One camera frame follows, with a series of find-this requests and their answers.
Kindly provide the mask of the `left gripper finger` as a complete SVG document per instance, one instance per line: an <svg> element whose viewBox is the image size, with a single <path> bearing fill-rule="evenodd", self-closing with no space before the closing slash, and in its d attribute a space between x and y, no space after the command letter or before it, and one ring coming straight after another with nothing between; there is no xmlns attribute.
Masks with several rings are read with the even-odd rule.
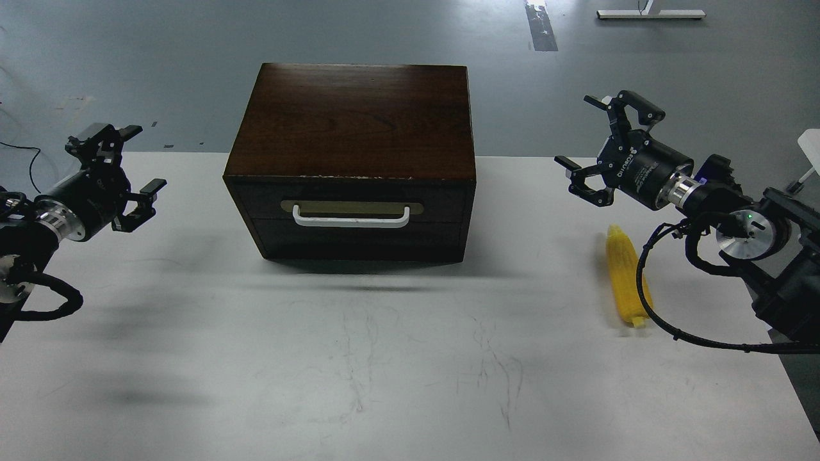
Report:
<svg viewBox="0 0 820 461"><path fill-rule="evenodd" d="M120 195L117 201L115 201L117 214L115 214L111 222L112 230L115 232L131 233L153 218L153 216L156 215L154 208L156 196L165 186L167 186L167 180L153 179L138 193L127 191ZM123 214L128 202L134 202L136 206L134 210L128 214Z"/></svg>
<svg viewBox="0 0 820 461"><path fill-rule="evenodd" d="M91 124L79 136L68 138L65 151L87 172L121 170L123 146L143 130L140 125L117 129L112 124Z"/></svg>

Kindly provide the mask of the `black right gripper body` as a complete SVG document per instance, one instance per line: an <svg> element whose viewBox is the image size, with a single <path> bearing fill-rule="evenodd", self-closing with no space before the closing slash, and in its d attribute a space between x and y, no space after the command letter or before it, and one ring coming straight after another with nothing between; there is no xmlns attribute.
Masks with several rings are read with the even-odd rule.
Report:
<svg viewBox="0 0 820 461"><path fill-rule="evenodd" d="M693 159L654 140L645 131L629 131L628 145L610 136L598 155L606 187L621 190L651 210L669 204L673 176L691 175Z"/></svg>

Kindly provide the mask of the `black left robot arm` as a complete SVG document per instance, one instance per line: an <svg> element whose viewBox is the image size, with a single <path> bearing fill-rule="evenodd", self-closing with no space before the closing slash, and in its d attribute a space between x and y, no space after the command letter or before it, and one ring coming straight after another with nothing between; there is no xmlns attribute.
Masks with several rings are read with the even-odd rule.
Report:
<svg viewBox="0 0 820 461"><path fill-rule="evenodd" d="M78 289L45 272L63 240L85 242L106 225L132 232L155 216L167 182L155 179L135 192L121 166L123 146L141 132L139 125L94 123L65 144L79 160L76 174L35 198L2 191L2 337L17 322L54 321L83 306Z"/></svg>

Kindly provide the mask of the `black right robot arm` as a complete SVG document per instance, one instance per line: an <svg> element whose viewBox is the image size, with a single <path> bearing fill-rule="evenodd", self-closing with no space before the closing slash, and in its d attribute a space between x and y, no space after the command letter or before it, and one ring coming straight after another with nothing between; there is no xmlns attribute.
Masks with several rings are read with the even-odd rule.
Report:
<svg viewBox="0 0 820 461"><path fill-rule="evenodd" d="M714 154L700 169L694 161L654 140L652 129L666 114L638 93L613 97L587 95L603 110L611 131L596 163L580 166L564 156L569 192L598 207L610 206L620 190L653 211L673 205L684 216L651 234L632 282L646 307L642 275L648 253L666 234L684 239L685 257L710 275L737 277L755 292L751 305L758 319L787 338L784 343L732 344L683 332L651 307L648 317L673 339L707 348L746 353L818 354L818 212L796 198L800 182L787 191L767 188L759 200L742 192L730 160Z"/></svg>

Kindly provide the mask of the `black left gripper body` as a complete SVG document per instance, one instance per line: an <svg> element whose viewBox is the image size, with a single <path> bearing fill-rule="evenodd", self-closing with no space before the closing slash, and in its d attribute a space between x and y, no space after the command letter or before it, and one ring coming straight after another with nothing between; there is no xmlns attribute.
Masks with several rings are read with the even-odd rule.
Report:
<svg viewBox="0 0 820 461"><path fill-rule="evenodd" d="M121 231L130 192L122 168L86 168L35 199L35 221L50 228L59 240L85 242L106 225Z"/></svg>

